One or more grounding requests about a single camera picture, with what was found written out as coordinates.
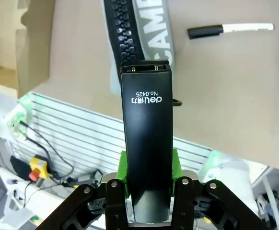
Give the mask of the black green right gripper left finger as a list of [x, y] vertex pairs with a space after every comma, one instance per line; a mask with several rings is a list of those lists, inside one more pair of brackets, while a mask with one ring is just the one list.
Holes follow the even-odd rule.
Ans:
[[122, 151], [118, 171], [100, 186], [78, 186], [53, 211], [54, 230], [85, 230], [105, 215], [107, 230], [127, 230], [127, 153]]

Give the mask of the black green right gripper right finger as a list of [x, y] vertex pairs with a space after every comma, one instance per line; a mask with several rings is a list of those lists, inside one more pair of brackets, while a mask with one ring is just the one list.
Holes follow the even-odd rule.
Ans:
[[203, 214], [219, 230], [266, 230], [267, 225], [224, 183], [213, 179], [201, 183], [182, 172], [173, 149], [174, 206], [171, 229], [191, 230], [195, 212]]

